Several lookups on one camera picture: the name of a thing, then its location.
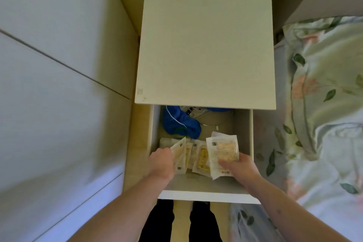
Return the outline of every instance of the hand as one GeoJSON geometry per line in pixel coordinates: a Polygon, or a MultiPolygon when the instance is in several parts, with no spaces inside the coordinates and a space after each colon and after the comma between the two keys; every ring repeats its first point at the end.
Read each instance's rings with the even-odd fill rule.
{"type": "Polygon", "coordinates": [[[247,191],[253,196],[255,185],[263,178],[249,155],[240,153],[239,161],[227,162],[219,160],[218,163],[221,167],[228,169],[234,178],[244,185],[247,191]]]}
{"type": "Polygon", "coordinates": [[[174,177],[175,167],[170,148],[158,148],[148,159],[148,176],[154,176],[167,185],[174,177]]]}

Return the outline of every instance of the wooden floor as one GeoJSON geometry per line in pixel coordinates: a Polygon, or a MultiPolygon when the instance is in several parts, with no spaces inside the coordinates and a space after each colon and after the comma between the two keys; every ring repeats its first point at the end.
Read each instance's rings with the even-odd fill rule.
{"type": "MultiPolygon", "coordinates": [[[[129,145],[127,148],[126,170],[123,189],[129,189],[146,173],[146,147],[148,138],[148,123],[150,105],[133,104],[129,145]]],[[[174,201],[175,220],[171,233],[171,242],[186,242],[189,234],[189,214],[191,202],[174,201]]],[[[211,203],[211,210],[215,214],[220,236],[223,242],[228,242],[228,203],[211,203]]]]}

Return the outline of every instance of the person's left arm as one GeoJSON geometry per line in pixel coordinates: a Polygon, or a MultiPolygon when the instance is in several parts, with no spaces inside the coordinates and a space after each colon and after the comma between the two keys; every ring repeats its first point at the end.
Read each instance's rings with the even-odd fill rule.
{"type": "Polygon", "coordinates": [[[170,148],[159,148],[148,160],[148,174],[84,224],[68,241],[135,242],[161,191],[174,176],[170,148]]]}

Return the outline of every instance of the black pants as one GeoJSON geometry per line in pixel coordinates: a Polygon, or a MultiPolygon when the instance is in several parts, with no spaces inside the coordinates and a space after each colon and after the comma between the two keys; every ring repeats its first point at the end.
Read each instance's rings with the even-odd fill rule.
{"type": "MultiPolygon", "coordinates": [[[[173,200],[157,201],[142,229],[139,242],[170,242],[173,207],[173,200]]],[[[216,218],[208,204],[193,203],[190,223],[189,242],[222,242],[216,218]]]]}

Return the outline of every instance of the bed sheet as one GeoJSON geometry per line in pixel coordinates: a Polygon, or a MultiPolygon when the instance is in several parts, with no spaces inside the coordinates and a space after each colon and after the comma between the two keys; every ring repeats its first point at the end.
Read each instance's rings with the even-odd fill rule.
{"type": "MultiPolygon", "coordinates": [[[[363,18],[284,27],[275,111],[254,111],[261,175],[351,241],[363,237],[363,18]]],[[[230,241],[284,241],[261,205],[232,204],[230,241]]]]}

